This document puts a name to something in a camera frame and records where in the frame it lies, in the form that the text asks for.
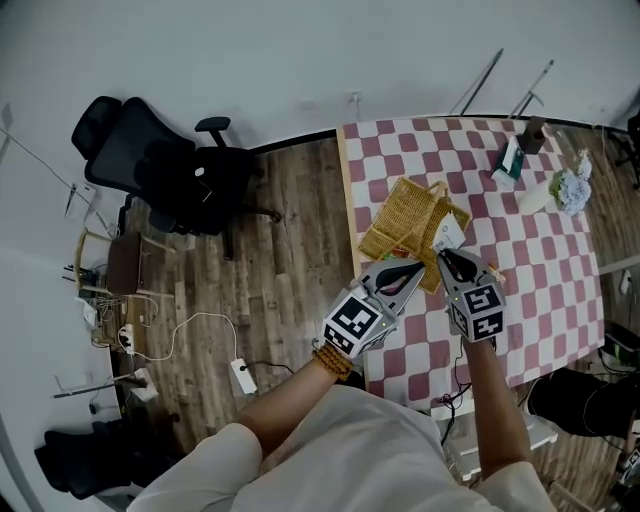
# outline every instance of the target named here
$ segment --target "beaded bracelet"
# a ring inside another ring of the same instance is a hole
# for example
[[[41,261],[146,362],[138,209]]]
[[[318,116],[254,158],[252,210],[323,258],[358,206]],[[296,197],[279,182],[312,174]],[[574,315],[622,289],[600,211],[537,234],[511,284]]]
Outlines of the beaded bracelet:
[[[314,350],[313,358],[342,381],[347,380],[353,368],[353,363],[328,343]]]

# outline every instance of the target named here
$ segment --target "checkered tablecloth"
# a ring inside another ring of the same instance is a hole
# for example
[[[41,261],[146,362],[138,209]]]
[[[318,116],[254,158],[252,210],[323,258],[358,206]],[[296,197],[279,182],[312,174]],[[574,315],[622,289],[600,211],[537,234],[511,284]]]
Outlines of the checkered tablecloth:
[[[545,131],[544,148],[525,158],[515,192],[500,191],[490,177],[499,149],[524,127],[522,121],[458,118],[343,127],[343,173],[355,213],[350,228],[358,241],[400,176],[423,186],[444,181],[452,201],[472,213],[464,248],[507,278],[507,328],[497,337],[497,354],[510,386],[563,367],[604,342],[598,267],[584,213],[569,217],[553,203],[534,215],[518,213],[517,199],[527,189],[565,168],[557,141]],[[367,353],[372,393],[424,409],[457,391],[453,369],[460,336],[449,332],[444,307],[443,286],[435,295],[414,293],[398,330]],[[464,355],[457,376],[468,382]]]

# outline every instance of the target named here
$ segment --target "woven basket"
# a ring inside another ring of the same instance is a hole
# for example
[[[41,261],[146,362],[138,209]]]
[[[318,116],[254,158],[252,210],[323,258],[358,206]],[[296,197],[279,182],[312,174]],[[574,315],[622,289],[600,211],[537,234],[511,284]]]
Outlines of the woven basket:
[[[374,261],[385,258],[396,248],[408,251],[427,267],[420,288],[427,293],[436,293],[440,286],[440,271],[431,245],[440,221],[449,212],[453,213],[462,231],[466,231],[471,215],[451,203],[446,184],[439,181],[426,189],[407,178],[400,178],[358,249]]]

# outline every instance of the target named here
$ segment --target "vase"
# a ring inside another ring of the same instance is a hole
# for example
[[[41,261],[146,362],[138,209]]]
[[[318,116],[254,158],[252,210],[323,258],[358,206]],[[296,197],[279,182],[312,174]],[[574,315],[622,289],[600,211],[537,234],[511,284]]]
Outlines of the vase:
[[[518,199],[518,209],[521,215],[531,215],[553,200],[553,196],[549,193],[549,185],[551,185],[551,180],[538,183]]]

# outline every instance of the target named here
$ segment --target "white t-shirt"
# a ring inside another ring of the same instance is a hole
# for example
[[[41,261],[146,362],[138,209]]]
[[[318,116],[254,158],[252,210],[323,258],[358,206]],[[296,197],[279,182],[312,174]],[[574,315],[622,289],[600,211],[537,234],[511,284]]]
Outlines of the white t-shirt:
[[[129,512],[484,512],[555,510],[531,464],[476,490],[458,485],[428,416],[334,386],[293,432],[286,458],[259,476],[256,436],[232,423],[151,483]]]

